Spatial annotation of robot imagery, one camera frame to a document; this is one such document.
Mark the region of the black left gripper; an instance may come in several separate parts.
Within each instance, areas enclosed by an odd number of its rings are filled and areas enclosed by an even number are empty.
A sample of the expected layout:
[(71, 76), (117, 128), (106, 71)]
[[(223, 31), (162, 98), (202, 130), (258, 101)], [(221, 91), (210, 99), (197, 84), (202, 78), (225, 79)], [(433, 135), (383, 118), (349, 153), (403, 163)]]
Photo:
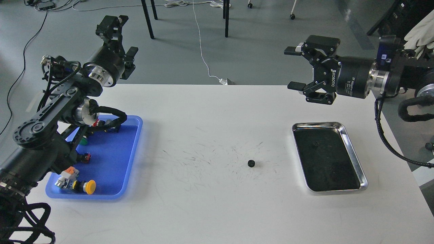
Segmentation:
[(130, 47), (125, 53), (122, 46), (122, 27), (128, 21), (126, 15), (104, 16), (96, 27), (96, 35), (103, 40), (100, 47), (83, 66), (87, 77), (102, 87), (113, 87), (120, 79), (128, 79), (136, 66), (134, 57), (138, 47)]

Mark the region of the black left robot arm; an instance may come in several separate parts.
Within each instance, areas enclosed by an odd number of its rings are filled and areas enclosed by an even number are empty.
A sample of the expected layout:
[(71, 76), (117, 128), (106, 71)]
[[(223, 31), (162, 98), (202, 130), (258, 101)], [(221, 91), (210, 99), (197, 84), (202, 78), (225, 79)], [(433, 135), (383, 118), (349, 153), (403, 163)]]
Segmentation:
[(13, 133), (19, 146), (1, 164), (1, 243), (16, 231), (31, 235), (22, 244), (32, 244), (39, 235), (55, 242), (55, 235), (46, 226), (50, 206), (28, 204), (26, 197), (48, 172), (73, 170), (77, 162), (88, 162), (90, 154), (79, 154), (76, 148), (86, 134), (119, 128), (127, 115), (118, 109), (99, 106), (93, 97), (104, 87), (113, 87), (119, 79), (127, 79), (135, 70), (137, 47), (126, 52), (122, 46), (122, 27), (128, 16), (105, 16), (96, 28), (103, 45), (83, 65), (63, 57), (44, 56), (42, 67), (47, 89), (37, 113)]

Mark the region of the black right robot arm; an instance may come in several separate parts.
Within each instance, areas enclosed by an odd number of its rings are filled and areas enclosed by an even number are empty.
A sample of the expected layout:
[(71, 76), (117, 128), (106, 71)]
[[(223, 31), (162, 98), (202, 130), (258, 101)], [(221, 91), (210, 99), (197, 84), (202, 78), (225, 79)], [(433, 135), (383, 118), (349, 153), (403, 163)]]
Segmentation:
[(386, 99), (414, 90), (414, 96), (400, 102), (397, 114), (406, 122), (433, 119), (432, 113), (411, 115), (411, 106), (433, 105), (433, 55), (405, 49), (395, 35), (379, 38), (375, 59), (343, 57), (336, 54), (340, 39), (310, 35), (298, 46), (289, 46), (285, 55), (304, 57), (313, 67), (313, 80), (305, 84), (291, 81), (287, 88), (299, 91), (307, 102), (331, 105), (337, 95), (364, 99), (370, 92), (375, 101), (375, 120), (379, 136), (388, 150), (413, 165), (433, 168), (433, 163), (419, 162), (398, 153), (386, 140), (381, 126), (381, 111)]

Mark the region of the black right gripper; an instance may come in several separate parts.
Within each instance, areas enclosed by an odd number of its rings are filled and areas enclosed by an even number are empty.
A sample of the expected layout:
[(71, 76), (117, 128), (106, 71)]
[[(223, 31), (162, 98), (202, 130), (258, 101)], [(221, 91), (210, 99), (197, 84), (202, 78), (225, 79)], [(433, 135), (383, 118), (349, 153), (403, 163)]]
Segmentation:
[(336, 93), (364, 99), (369, 94), (368, 78), (374, 60), (335, 56), (341, 40), (310, 35), (298, 46), (288, 46), (285, 55), (302, 56), (314, 68), (314, 81), (305, 84), (291, 81), (287, 88), (299, 91), (307, 102), (331, 105)]

